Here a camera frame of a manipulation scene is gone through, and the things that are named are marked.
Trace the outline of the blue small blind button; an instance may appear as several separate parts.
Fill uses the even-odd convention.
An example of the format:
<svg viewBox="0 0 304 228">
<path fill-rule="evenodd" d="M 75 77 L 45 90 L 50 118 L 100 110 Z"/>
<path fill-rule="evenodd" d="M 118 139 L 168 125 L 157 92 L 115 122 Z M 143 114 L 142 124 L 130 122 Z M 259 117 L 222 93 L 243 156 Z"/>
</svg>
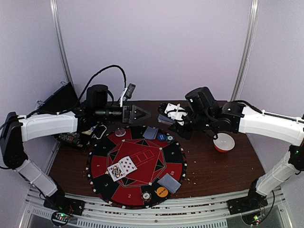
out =
<svg viewBox="0 0 304 228">
<path fill-rule="evenodd" d="M 167 136 L 165 134 L 159 134 L 157 136 L 157 140 L 159 140 L 161 142 L 165 141 L 166 139 L 167 139 Z"/>
</svg>

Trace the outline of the deck of blue cards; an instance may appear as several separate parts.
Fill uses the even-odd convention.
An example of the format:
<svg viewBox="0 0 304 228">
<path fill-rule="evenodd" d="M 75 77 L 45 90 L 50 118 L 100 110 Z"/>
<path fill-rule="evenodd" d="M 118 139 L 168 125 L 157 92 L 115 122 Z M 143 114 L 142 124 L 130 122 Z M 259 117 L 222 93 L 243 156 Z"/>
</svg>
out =
<svg viewBox="0 0 304 228">
<path fill-rule="evenodd" d="M 166 124 L 166 125 L 172 125 L 175 123 L 174 120 L 162 115 L 162 114 L 159 114 L 158 115 L 158 122 L 160 123 L 163 123 L 163 124 Z"/>
</svg>

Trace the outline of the small pile of dealt cards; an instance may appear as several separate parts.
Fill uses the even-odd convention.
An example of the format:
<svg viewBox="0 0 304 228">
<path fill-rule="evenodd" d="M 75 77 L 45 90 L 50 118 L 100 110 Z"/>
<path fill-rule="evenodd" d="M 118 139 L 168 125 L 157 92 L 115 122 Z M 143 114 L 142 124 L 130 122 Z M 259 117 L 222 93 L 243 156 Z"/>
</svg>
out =
<svg viewBox="0 0 304 228">
<path fill-rule="evenodd" d="M 166 188 L 171 194 L 174 194 L 181 187 L 181 184 L 168 173 L 160 178 L 157 183 Z"/>
</svg>

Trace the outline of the red poker chip stack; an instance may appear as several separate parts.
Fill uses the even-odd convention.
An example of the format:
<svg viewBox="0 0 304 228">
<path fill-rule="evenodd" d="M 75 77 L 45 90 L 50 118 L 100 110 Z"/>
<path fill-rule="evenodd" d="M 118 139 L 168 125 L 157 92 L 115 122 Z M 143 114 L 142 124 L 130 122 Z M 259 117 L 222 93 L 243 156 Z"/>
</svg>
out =
<svg viewBox="0 0 304 228">
<path fill-rule="evenodd" d="M 152 199 L 152 194 L 150 192 L 143 192 L 142 193 L 142 200 L 143 202 L 150 202 Z"/>
</svg>

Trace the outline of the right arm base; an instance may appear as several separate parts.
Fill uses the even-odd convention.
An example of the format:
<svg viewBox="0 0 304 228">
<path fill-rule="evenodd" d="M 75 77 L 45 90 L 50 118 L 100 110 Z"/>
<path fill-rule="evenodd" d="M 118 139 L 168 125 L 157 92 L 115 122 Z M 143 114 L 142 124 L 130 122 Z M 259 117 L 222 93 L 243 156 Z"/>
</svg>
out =
<svg viewBox="0 0 304 228">
<path fill-rule="evenodd" d="M 228 210 L 230 215 L 252 211 L 259 209 L 260 206 L 267 206 L 268 202 L 266 197 L 250 197 L 245 196 L 237 199 L 230 199 L 227 201 Z"/>
</svg>

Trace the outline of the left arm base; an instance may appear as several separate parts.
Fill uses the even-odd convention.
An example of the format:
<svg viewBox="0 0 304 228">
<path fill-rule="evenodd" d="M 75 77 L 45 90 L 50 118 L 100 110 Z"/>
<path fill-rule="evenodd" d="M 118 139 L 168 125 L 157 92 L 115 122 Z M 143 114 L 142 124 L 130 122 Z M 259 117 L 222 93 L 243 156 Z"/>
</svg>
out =
<svg viewBox="0 0 304 228">
<path fill-rule="evenodd" d="M 85 202 L 79 199 L 66 198 L 59 202 L 52 202 L 50 199 L 44 200 L 43 206 L 59 212 L 64 212 L 69 215 L 81 216 L 84 210 Z"/>
</svg>

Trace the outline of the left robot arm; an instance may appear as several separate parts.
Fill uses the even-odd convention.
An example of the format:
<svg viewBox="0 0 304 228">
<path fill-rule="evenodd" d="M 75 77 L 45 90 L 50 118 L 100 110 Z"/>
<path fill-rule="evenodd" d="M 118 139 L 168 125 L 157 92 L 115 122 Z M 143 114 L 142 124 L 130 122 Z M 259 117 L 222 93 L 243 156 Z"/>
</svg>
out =
<svg viewBox="0 0 304 228">
<path fill-rule="evenodd" d="M 46 175 L 25 153 L 23 143 L 31 139 L 61 133 L 84 132 L 99 122 L 135 124 L 151 117 L 151 113 L 124 102 L 131 98 L 135 85 L 123 90 L 118 105 L 108 104 L 111 96 L 105 85 L 93 85 L 86 90 L 86 100 L 62 112 L 36 110 L 34 115 L 11 112 L 1 126 L 0 149 L 5 169 L 17 171 L 35 186 L 46 201 L 58 211 L 71 205 L 60 186 Z"/>
</svg>

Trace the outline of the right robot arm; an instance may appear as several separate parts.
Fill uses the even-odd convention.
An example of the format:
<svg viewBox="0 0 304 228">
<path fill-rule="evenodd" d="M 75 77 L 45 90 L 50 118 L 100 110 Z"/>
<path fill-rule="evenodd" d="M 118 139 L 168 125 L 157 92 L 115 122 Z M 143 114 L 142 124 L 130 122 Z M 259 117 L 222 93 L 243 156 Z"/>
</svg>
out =
<svg viewBox="0 0 304 228">
<path fill-rule="evenodd" d="M 304 120 L 260 110 L 244 100 L 220 106 L 207 87 L 196 88 L 185 95 L 187 108 L 165 105 L 164 114 L 175 123 L 172 131 L 189 139 L 193 131 L 252 133 L 289 142 L 288 152 L 267 174 L 253 181 L 244 198 L 246 209 L 254 209 L 276 187 L 295 173 L 304 170 Z"/>
</svg>

